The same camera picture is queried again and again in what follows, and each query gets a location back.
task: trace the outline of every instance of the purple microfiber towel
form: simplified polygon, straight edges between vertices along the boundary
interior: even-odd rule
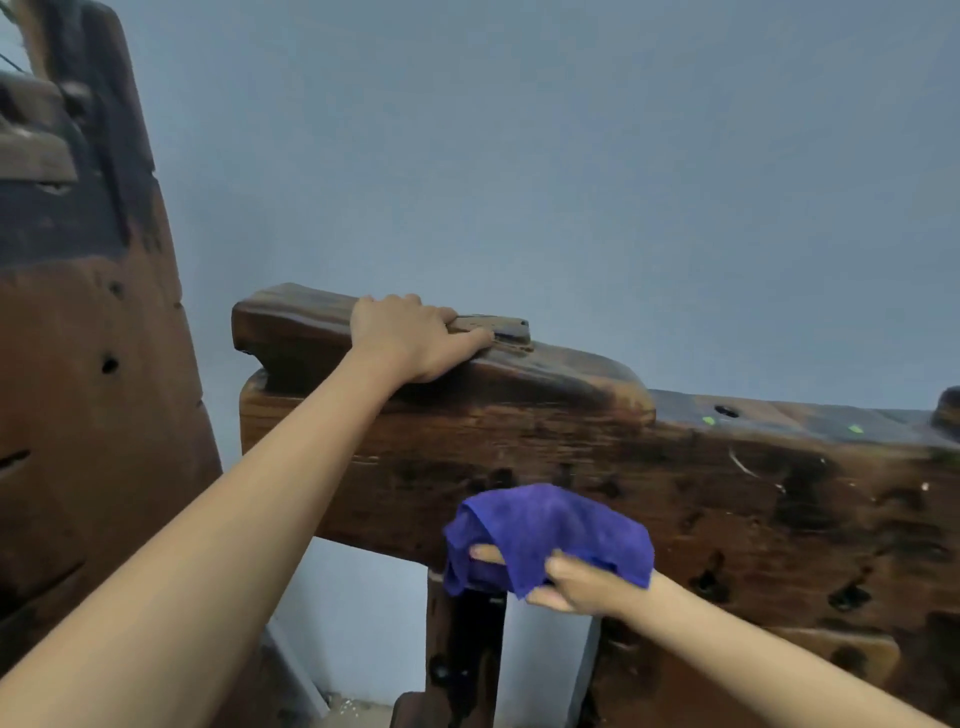
[[[523,599],[547,583],[545,563],[558,548],[642,589],[650,586],[654,547],[647,529],[583,496],[548,483],[467,498],[444,528],[444,586],[513,592]],[[470,558],[474,544],[500,549],[506,567]]]

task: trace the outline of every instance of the gray wall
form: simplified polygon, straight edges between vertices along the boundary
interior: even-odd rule
[[[522,316],[657,388],[960,383],[955,0],[113,3],[228,464],[229,308],[286,280]],[[421,685],[402,566],[311,548],[281,616],[323,688]],[[560,725],[586,625],[510,620],[501,721]]]

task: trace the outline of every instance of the left arm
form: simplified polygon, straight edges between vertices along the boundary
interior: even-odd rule
[[[0,681],[0,728],[206,725],[383,404],[492,342],[455,316],[361,299],[333,374]]]

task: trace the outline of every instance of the right arm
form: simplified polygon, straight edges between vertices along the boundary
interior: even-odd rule
[[[503,563],[495,546],[471,556]],[[613,617],[696,667],[776,728],[944,728],[812,652],[734,617],[654,571],[649,589],[556,552],[555,586],[527,601],[559,612]]]

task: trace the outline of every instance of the hand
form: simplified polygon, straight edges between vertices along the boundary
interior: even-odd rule
[[[355,349],[391,357],[401,383],[433,381],[493,343],[493,332],[475,328],[448,333],[452,308],[423,305],[420,296],[364,296],[353,306],[350,336]]]
[[[504,563],[500,549],[486,544],[472,546],[470,557],[488,564]],[[554,586],[536,587],[527,602],[569,614],[615,617],[624,593],[632,588],[619,576],[559,550],[546,560],[546,575]]]

